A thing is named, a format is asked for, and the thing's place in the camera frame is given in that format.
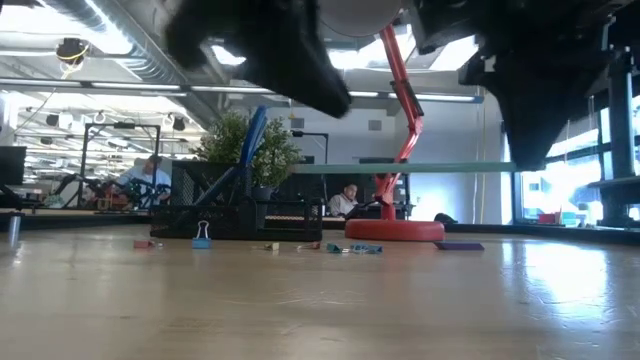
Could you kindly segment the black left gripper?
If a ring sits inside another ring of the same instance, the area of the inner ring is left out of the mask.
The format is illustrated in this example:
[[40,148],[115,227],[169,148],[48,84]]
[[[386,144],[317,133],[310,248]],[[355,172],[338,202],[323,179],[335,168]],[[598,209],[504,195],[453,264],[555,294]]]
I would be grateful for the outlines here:
[[169,54],[182,67],[206,62],[201,46],[218,39],[245,61],[237,78],[334,118],[351,96],[318,36],[318,3],[294,0],[185,0],[165,28]]

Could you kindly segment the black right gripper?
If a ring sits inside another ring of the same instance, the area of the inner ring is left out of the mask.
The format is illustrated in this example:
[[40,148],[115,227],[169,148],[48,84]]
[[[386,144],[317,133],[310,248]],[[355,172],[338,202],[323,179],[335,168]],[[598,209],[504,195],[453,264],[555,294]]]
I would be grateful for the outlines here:
[[[566,123],[586,109],[616,45],[639,40],[639,3],[608,0],[416,0],[421,55],[433,71],[458,71],[499,105],[511,161],[542,167]],[[487,60],[494,61],[486,68]]]

